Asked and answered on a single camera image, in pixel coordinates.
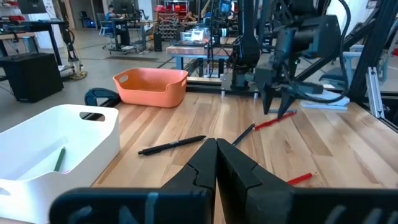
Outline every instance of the gray floor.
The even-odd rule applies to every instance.
[[[115,61],[115,60],[105,60],[109,57],[109,52],[103,50],[101,46],[109,40],[105,37],[98,35],[96,30],[78,30],[76,33],[76,44],[75,47],[78,49],[80,54],[81,62],[84,65],[84,71],[88,72],[87,78],[77,81],[64,83],[65,88],[63,91],[56,93],[38,103],[28,104],[28,103],[18,103],[15,98],[8,93],[9,84],[7,81],[0,82],[0,87],[5,88],[0,89],[0,132],[3,132],[35,115],[43,112],[53,106],[61,104],[84,104],[84,95],[87,90],[94,87],[108,88],[110,90],[115,90],[115,85],[112,77],[119,72],[127,70],[134,67],[148,67],[156,68],[166,62],[170,57],[163,52],[149,52],[148,54],[138,55],[130,54],[132,57],[150,57],[157,58],[158,60],[150,63],[136,63],[136,62],[125,62],[125,61]],[[131,34],[131,37],[137,37],[136,34]],[[65,49],[60,49],[62,60],[67,62],[67,55]],[[261,58],[261,61],[266,60],[266,55]],[[297,73],[307,68],[310,65],[307,61],[302,60],[301,64],[298,66]],[[174,60],[169,63],[164,64],[162,68],[172,68],[174,67]],[[391,60],[391,67],[389,71],[389,80],[383,85],[382,89],[385,91],[396,91],[398,84],[398,58],[393,58]],[[311,76],[308,80],[311,82],[317,82],[319,77],[323,74],[322,71],[327,71],[333,68],[332,65],[327,65],[322,70],[318,71],[316,74]]]

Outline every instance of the white plastic bin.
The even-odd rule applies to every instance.
[[[103,114],[105,121],[84,120],[80,113]],[[120,150],[118,114],[114,108],[61,105],[1,133],[0,217],[47,223],[56,197],[89,187]]]

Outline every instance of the wooden table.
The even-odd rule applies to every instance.
[[[222,37],[221,44],[232,44],[235,41],[235,37]],[[169,56],[175,58],[175,67],[179,70],[184,70],[184,58],[200,58],[208,59],[207,57],[207,49],[204,47],[181,47],[181,46],[170,46],[166,48],[166,52]],[[232,48],[214,48],[213,55],[215,60],[222,60],[221,64],[223,64],[223,60],[229,58],[229,55],[232,54]],[[203,66],[200,67],[200,76],[203,75]]]
[[[39,50],[37,49],[37,44],[35,41],[35,34],[33,32],[24,32],[24,33],[18,33],[17,37],[22,39],[24,41],[24,44],[26,45],[27,51],[28,52],[38,52]],[[0,51],[3,57],[8,56],[8,52],[6,50],[6,47],[4,46],[4,40],[12,40],[14,39],[13,34],[4,34],[0,35]]]
[[[272,108],[278,105],[276,99]],[[204,93],[187,93],[172,109],[123,103],[117,109],[121,150],[94,187],[161,187],[203,142],[149,157],[138,151],[201,134],[232,142],[251,123],[276,117],[263,115],[261,100]],[[315,174],[297,187],[398,186],[398,134],[354,103],[348,111],[298,108],[294,117],[252,132],[238,148],[283,180]],[[224,223],[219,193],[215,209],[215,223]]]

